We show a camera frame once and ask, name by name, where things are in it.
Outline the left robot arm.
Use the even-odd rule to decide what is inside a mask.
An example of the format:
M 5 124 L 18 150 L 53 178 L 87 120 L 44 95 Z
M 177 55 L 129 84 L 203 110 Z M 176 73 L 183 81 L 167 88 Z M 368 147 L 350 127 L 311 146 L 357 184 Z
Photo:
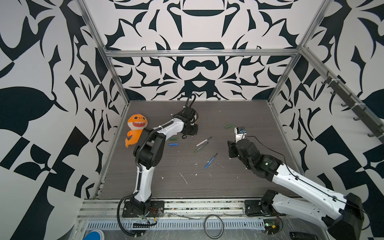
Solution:
M 138 215 L 143 219 L 150 213 L 153 174 L 155 167 L 162 159 L 166 140 L 178 133 L 183 135 L 183 139 L 197 135 L 196 121 L 199 114 L 192 108 L 196 98 L 196 94 L 190 94 L 180 112 L 171 115 L 168 122 L 153 129 L 148 127 L 149 121 L 141 114 L 135 114 L 129 118 L 127 124 L 131 130 L 125 139 L 125 145 L 126 147 L 135 145 L 133 155 L 137 167 L 137 179 L 133 194 L 123 197 L 118 203 L 117 221 L 125 235 L 137 238 L 145 233 L 143 230 L 129 231 L 124 228 L 120 219 L 120 209 L 124 204 L 124 214 Z

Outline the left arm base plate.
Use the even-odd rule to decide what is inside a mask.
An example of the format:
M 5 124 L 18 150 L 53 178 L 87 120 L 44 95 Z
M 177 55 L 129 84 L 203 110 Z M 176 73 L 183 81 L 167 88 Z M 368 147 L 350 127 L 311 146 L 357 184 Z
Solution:
M 150 201 L 150 202 L 137 202 L 127 201 L 124 203 L 123 218 L 136 218 L 136 217 L 159 217 L 163 214 L 165 208 L 164 201 Z

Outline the dark green pen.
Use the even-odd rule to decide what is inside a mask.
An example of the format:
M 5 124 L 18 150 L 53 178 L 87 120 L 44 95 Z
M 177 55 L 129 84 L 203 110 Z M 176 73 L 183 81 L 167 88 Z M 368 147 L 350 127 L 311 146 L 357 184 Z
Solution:
M 206 142 L 204 143 L 203 145 L 199 146 L 193 153 L 196 154 L 198 153 L 200 150 L 202 150 L 209 142 Z

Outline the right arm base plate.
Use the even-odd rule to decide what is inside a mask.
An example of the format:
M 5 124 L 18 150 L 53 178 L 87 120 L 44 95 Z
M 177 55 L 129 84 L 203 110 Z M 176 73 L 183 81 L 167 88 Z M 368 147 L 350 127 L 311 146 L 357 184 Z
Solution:
M 285 217 L 286 214 L 277 212 L 272 206 L 272 203 L 272 200 L 246 200 L 245 214 L 248 217 Z

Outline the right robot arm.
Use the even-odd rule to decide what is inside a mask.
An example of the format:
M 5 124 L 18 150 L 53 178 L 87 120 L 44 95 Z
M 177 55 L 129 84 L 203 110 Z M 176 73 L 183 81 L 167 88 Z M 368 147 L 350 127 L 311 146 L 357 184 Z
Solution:
M 256 176 L 280 185 L 304 198 L 294 200 L 276 191 L 267 191 L 260 201 L 268 215 L 286 214 L 318 225 L 336 240 L 358 240 L 367 214 L 360 197 L 327 189 L 291 169 L 286 163 L 261 154 L 256 145 L 237 134 L 228 142 L 229 157 L 237 157 Z

